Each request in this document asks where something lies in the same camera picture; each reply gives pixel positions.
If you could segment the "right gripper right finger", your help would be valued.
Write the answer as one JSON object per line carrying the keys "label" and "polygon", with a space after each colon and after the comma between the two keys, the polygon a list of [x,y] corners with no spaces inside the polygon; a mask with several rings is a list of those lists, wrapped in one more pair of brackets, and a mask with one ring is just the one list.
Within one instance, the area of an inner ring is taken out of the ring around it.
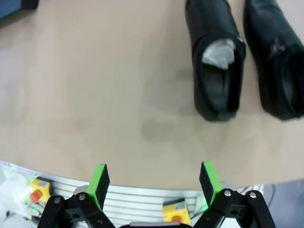
{"label": "right gripper right finger", "polygon": [[219,228],[227,218],[235,219],[241,228],[275,227],[260,191],[250,190],[243,195],[223,188],[209,161],[201,164],[199,181],[208,208],[195,223],[195,228]]}

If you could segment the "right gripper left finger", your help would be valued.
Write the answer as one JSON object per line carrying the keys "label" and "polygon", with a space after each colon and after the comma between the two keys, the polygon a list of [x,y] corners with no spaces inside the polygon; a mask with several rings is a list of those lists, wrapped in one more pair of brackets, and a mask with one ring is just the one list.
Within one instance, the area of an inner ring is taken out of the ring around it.
{"label": "right gripper left finger", "polygon": [[74,223],[85,222],[90,228],[113,228],[104,214],[103,206],[110,184],[106,164],[99,164],[87,186],[77,187],[68,198],[51,196],[40,218],[41,228],[71,228]]}

